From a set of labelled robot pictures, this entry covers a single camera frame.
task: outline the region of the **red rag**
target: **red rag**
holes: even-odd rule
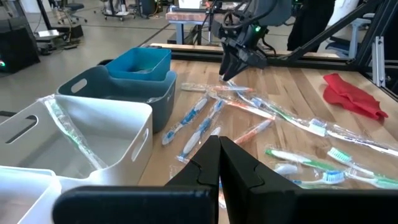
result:
[[[359,113],[372,119],[388,118],[380,109],[380,102],[365,91],[341,79],[337,73],[323,77],[329,84],[323,92],[323,98],[331,104],[341,104],[343,108]]]

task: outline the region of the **teal bin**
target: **teal bin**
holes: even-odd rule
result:
[[[154,133],[158,133],[172,114],[176,79],[173,71],[166,72],[161,82],[113,78],[105,66],[96,66],[60,86],[57,93],[147,103],[152,107]]]
[[[114,78],[163,81],[170,70],[171,50],[136,47],[106,64]]]

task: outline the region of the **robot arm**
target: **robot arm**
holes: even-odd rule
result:
[[[267,55],[257,46],[267,34],[267,26],[280,26],[291,16],[292,0],[249,0],[214,20],[212,33],[221,40],[223,60],[220,75],[227,81],[248,66],[263,69]]]

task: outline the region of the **workbench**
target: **workbench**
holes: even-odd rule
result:
[[[193,25],[204,25],[208,26],[209,22],[205,20],[206,14],[205,13],[194,13],[194,12],[168,12],[166,13],[166,19],[169,23],[175,24],[176,36],[177,36],[177,44],[183,44],[184,40],[184,25],[186,24],[193,24]],[[208,34],[209,43],[213,41],[213,35],[211,32]]]
[[[206,46],[178,46],[182,48],[210,48]],[[336,57],[333,54],[322,55],[323,57]],[[175,91],[174,111],[164,131],[179,122],[185,113],[203,95],[198,92],[180,90],[181,83],[202,83],[220,85],[218,63],[194,62],[173,60],[172,70],[178,74],[177,87]],[[233,78],[237,85],[254,88],[259,94],[277,103],[286,110],[295,113],[299,118],[322,120],[336,123],[339,126],[354,131],[355,133],[372,138],[377,142],[390,144],[398,143],[398,105],[397,103],[368,79],[356,72],[336,72],[345,81],[363,89],[381,102],[381,108],[389,117],[384,121],[375,121],[367,117],[352,113],[340,106],[328,104],[322,97],[326,87],[323,76],[336,71],[314,70],[300,68],[267,67],[264,70],[249,68]],[[141,177],[140,185],[164,185],[170,179],[170,167],[183,167],[176,160],[185,143],[194,130],[207,115],[212,103],[202,111],[194,122],[176,134],[175,139],[166,147],[162,147],[162,135],[164,132],[154,135],[154,150],[152,157]],[[247,113],[237,108],[225,106],[217,120],[217,125],[222,127],[220,136],[234,139],[240,136],[251,126],[263,121],[264,118]],[[398,178],[397,158],[381,154],[368,147],[351,144],[331,138],[322,138],[303,131],[286,121],[276,121],[241,147],[252,156],[259,159],[265,165],[274,168],[277,159],[264,154],[267,146],[285,149],[290,152],[301,152],[309,156],[315,156],[336,163],[327,156],[330,148],[338,147],[354,156],[360,164],[370,169]],[[311,173],[303,173],[311,178]],[[341,185],[349,189],[373,189],[369,184],[347,180]],[[228,223],[225,209],[220,209],[220,223]]]

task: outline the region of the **concrete floor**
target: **concrete floor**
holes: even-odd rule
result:
[[[43,56],[41,63],[0,78],[0,111],[20,111],[36,99],[54,93],[61,84],[99,61],[115,58],[145,42],[166,43],[175,32],[175,27],[164,19],[164,12],[156,19],[128,17],[121,22],[112,17],[105,20],[100,13],[95,14],[94,10],[99,11],[101,6],[98,0],[76,2],[85,4],[85,9],[77,14],[88,19],[87,23],[80,22],[84,32],[83,43],[77,49]],[[28,14],[27,17],[32,30],[45,30],[39,14]],[[49,17],[52,24],[57,23],[52,13]],[[285,50],[290,31],[291,27],[287,26],[271,27],[266,40],[277,50]]]

